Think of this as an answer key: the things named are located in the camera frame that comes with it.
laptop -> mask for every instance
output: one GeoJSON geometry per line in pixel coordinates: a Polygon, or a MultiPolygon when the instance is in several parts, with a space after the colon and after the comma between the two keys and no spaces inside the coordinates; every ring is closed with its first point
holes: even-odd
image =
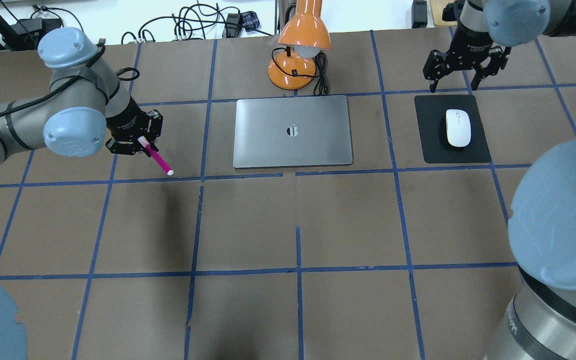
{"type": "Polygon", "coordinates": [[[232,166],[347,166],[353,163],[344,95],[237,101],[232,166]]]}

black metal bar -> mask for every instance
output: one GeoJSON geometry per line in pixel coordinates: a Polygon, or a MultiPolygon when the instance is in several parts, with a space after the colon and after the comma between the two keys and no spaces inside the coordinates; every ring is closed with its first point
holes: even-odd
{"type": "Polygon", "coordinates": [[[6,45],[12,50],[31,50],[32,47],[28,45],[24,39],[15,32],[9,23],[0,15],[0,34],[5,39],[6,45]]]}

orange lamp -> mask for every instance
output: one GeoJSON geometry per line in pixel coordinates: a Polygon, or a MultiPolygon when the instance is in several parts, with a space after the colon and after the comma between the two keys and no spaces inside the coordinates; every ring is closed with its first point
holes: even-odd
{"type": "Polygon", "coordinates": [[[285,45],[286,51],[272,56],[268,64],[270,81],[285,90],[310,84],[317,69],[312,58],[331,48],[322,21],[322,0],[297,0],[295,16],[283,27],[278,43],[285,45]]]}

lamp shade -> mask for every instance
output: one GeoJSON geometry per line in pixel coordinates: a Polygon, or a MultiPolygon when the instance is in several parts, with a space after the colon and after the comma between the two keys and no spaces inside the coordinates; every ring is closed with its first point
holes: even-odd
{"type": "Polygon", "coordinates": [[[304,47],[316,48],[316,52],[331,48],[330,35],[322,21],[322,0],[297,1],[295,16],[284,26],[279,44],[296,47],[297,54],[300,54],[299,48],[304,52],[304,47]]]}

mouse pad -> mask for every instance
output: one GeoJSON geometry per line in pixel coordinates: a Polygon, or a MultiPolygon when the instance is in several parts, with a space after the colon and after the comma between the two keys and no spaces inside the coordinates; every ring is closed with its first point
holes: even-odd
{"type": "Polygon", "coordinates": [[[489,163],[486,134],[473,95],[418,95],[414,97],[423,160],[428,164],[489,163]],[[448,143],[446,110],[459,109],[470,117],[471,139],[465,147],[448,143]]]}

